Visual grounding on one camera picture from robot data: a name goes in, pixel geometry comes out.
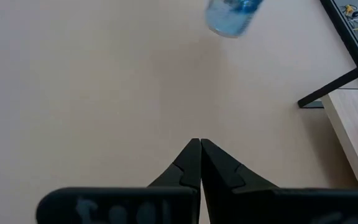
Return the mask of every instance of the water bottle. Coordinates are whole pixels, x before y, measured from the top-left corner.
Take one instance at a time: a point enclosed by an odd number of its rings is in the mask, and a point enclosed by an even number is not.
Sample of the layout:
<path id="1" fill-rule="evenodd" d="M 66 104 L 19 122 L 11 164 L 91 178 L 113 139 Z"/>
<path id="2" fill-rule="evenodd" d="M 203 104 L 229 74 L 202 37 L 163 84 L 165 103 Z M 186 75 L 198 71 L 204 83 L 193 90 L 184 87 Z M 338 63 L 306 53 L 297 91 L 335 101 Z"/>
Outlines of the water bottle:
<path id="1" fill-rule="evenodd" d="M 262 0 L 209 0 L 205 19 L 209 28 L 224 37 L 239 37 Z"/>

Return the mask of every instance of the beige floor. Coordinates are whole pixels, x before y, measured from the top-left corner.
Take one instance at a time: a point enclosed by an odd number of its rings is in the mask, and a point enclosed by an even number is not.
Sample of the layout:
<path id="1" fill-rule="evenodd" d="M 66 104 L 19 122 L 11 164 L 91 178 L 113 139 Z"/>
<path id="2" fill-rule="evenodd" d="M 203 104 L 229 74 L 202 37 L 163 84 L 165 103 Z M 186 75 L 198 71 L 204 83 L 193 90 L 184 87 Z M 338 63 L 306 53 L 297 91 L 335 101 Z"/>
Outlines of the beige floor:
<path id="1" fill-rule="evenodd" d="M 194 137 L 282 187 L 357 187 L 324 110 L 295 105 L 354 68 L 319 1 L 266 0 L 240 39 L 204 6 L 0 0 L 0 223 L 59 187 L 145 186 Z"/>

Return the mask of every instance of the black metal leg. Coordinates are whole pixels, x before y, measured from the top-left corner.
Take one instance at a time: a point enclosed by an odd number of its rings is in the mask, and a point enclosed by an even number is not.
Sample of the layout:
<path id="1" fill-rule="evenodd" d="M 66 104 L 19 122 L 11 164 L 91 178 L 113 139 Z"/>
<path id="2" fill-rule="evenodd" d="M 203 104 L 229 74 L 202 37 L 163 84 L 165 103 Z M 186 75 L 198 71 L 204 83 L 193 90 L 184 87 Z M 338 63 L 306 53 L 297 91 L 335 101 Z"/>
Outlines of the black metal leg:
<path id="1" fill-rule="evenodd" d="M 310 106 L 308 106 L 308 104 L 313 103 L 315 100 L 355 80 L 356 78 L 358 78 L 358 67 L 346 73 L 345 75 L 335 79 L 334 81 L 328 83 L 327 85 L 323 86 L 319 90 L 316 90 L 311 94 L 305 96 L 304 98 L 300 99 L 298 101 L 298 106 L 300 108 L 322 108 L 321 103 L 320 104 L 317 103 L 315 105 L 310 105 Z"/>

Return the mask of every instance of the black frame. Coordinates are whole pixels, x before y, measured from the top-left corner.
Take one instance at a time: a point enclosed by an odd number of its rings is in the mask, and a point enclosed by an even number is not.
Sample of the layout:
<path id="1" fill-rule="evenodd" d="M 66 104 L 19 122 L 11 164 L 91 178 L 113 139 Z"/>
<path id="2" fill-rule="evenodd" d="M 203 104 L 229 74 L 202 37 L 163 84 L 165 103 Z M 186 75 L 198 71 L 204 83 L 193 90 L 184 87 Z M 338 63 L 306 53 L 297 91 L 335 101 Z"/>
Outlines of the black frame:
<path id="1" fill-rule="evenodd" d="M 341 36 L 347 51 L 349 51 L 354 63 L 358 66 L 358 40 L 349 24 L 342 16 L 342 12 L 334 0 L 320 0 L 329 18 L 334 24 L 338 34 Z"/>

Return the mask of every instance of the floor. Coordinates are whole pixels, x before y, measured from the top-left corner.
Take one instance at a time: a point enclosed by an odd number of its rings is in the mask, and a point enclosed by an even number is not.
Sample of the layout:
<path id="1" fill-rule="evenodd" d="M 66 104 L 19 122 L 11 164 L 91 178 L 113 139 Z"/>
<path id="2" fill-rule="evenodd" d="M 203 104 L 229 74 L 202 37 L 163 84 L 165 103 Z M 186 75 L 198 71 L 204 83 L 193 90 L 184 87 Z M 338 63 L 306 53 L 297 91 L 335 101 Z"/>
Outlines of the floor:
<path id="1" fill-rule="evenodd" d="M 0 0 L 0 223 L 60 187 L 146 186 L 191 138 L 281 187 L 358 187 L 324 110 L 295 104 L 355 67 L 319 1 L 265 0 L 239 39 L 205 4 Z"/>

